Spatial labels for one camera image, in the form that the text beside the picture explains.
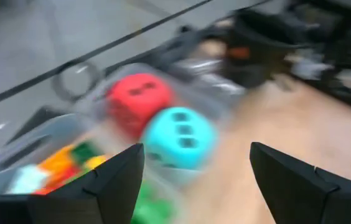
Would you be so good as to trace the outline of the red toy block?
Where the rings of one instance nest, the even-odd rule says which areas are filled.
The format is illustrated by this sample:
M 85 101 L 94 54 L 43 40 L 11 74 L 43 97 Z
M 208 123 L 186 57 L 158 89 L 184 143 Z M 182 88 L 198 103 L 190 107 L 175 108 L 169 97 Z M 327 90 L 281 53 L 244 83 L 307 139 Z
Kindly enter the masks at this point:
M 49 182 L 42 188 L 36 190 L 36 195 L 47 195 L 48 193 L 62 187 L 63 185 L 71 182 L 74 178 L 77 178 L 81 173 L 81 169 L 75 166 L 70 166 L 64 170 L 59 171 L 53 177 L 49 179 Z

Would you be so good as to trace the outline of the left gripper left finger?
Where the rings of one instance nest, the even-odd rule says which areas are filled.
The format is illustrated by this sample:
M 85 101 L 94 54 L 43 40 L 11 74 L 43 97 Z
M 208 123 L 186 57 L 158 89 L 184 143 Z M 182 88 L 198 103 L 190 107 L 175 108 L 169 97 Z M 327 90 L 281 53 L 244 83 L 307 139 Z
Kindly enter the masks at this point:
M 130 224 L 143 170 L 134 144 L 47 195 L 0 195 L 0 224 Z

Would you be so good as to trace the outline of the right clear plastic bin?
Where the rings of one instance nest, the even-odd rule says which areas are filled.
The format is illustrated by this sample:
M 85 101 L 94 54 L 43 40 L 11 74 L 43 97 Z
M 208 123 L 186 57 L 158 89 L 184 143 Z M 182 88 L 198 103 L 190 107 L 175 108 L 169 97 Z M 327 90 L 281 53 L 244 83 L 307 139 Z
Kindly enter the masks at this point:
M 222 75 L 222 60 L 207 55 L 168 55 L 158 67 L 173 78 L 219 98 L 239 98 L 246 88 Z

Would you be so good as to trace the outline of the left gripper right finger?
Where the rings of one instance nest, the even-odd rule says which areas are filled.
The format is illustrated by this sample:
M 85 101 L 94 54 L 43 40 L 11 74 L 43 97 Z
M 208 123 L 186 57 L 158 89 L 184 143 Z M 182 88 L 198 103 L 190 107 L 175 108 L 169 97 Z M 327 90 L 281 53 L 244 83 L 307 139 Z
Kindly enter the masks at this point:
M 351 180 L 260 142 L 250 163 L 276 224 L 351 224 Z

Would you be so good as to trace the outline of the green toy block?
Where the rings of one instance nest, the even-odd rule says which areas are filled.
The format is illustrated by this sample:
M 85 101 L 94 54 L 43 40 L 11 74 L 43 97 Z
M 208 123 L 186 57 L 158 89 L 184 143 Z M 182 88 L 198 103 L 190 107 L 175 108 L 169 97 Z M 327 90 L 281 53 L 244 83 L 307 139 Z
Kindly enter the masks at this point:
M 91 141 L 84 141 L 76 145 L 70 151 L 70 155 L 77 164 L 84 164 L 92 157 L 102 155 L 102 152 Z
M 143 181 L 135 204 L 131 224 L 172 224 L 174 203 L 159 197 L 156 188 Z

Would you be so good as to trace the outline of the red foam die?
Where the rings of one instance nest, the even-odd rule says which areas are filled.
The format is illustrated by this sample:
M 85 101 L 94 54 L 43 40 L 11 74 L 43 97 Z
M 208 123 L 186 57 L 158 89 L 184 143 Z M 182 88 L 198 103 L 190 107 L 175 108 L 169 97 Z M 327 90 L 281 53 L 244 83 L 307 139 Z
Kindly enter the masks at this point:
M 135 73 L 117 82 L 106 92 L 107 113 L 133 139 L 160 110 L 173 102 L 172 88 L 151 73 Z

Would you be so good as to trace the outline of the light teal toy brick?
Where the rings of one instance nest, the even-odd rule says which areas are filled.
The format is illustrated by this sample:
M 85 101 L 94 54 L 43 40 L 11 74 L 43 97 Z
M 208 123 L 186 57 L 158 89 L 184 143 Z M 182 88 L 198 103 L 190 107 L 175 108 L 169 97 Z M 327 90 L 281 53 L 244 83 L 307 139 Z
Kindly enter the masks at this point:
M 45 186 L 50 172 L 36 164 L 29 164 L 16 170 L 6 190 L 7 194 L 31 194 Z

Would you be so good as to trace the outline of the orange wedge toy block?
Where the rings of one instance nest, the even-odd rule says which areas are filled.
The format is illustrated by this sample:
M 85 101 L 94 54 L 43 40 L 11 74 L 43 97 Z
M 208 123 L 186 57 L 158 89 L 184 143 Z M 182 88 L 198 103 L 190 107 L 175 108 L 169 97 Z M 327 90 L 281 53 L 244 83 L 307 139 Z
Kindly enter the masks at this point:
M 75 163 L 70 155 L 74 145 L 64 146 L 42 161 L 38 167 L 50 175 L 57 175 L 73 166 Z

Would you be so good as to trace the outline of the teal foam die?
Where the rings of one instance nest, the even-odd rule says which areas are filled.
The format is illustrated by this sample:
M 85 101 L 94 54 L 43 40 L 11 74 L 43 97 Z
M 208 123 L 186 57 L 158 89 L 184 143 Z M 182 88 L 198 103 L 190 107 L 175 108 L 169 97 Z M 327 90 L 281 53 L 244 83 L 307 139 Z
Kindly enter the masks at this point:
M 218 131 L 197 111 L 171 107 L 160 111 L 141 136 L 148 158 L 165 167 L 198 169 L 210 157 Z

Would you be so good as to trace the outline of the black bucket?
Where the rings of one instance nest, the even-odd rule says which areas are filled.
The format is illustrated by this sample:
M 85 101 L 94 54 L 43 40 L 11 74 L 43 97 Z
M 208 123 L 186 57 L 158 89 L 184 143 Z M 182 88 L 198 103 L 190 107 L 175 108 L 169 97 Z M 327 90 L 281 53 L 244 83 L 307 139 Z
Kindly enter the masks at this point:
M 303 36 L 278 16 L 239 9 L 231 18 L 233 25 L 225 36 L 224 71 L 244 88 L 256 88 L 284 72 L 285 56 L 306 46 Z

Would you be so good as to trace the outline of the clear plastic bin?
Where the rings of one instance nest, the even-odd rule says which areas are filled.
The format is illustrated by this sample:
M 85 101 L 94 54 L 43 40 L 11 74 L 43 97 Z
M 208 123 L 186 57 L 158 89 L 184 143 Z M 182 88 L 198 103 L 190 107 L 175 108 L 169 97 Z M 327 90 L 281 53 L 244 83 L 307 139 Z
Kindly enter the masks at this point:
M 181 81 L 173 78 L 171 75 L 148 64 L 131 63 L 116 69 L 108 78 L 100 81 L 97 87 L 92 89 L 86 96 L 82 97 L 75 103 L 73 109 L 84 118 L 88 118 L 90 121 L 102 126 L 106 131 L 108 131 L 111 138 L 110 152 L 112 153 L 119 153 L 125 147 L 134 143 L 142 143 L 141 137 L 139 139 L 131 138 L 121 128 L 119 128 L 113 117 L 107 113 L 106 92 L 118 80 L 135 73 L 151 73 L 166 81 L 172 88 L 174 94 L 173 102 L 168 108 L 186 107 L 193 109 L 205 116 L 218 131 L 218 140 L 210 157 L 198 169 L 171 168 L 157 164 L 148 158 L 144 147 L 145 164 L 149 173 L 161 177 L 167 183 L 177 188 L 190 185 L 194 180 L 198 179 L 199 176 L 203 175 L 209 170 L 209 167 L 213 162 L 215 152 L 219 149 L 225 131 L 227 130 L 232 118 L 229 109 L 218 99 L 212 98 L 210 95 L 196 90 L 194 86 L 189 86 L 182 83 Z
M 144 178 L 144 147 L 135 144 L 109 161 L 47 195 L 5 194 L 16 169 L 41 162 L 73 140 L 90 141 L 98 152 L 110 152 L 111 138 L 102 126 L 77 114 L 52 118 L 8 144 L 0 152 L 0 203 L 28 201 L 88 202 L 129 197 L 136 200 Z
M 222 75 L 222 60 L 207 55 L 168 55 L 158 67 L 173 78 L 219 98 L 239 98 L 246 88 Z

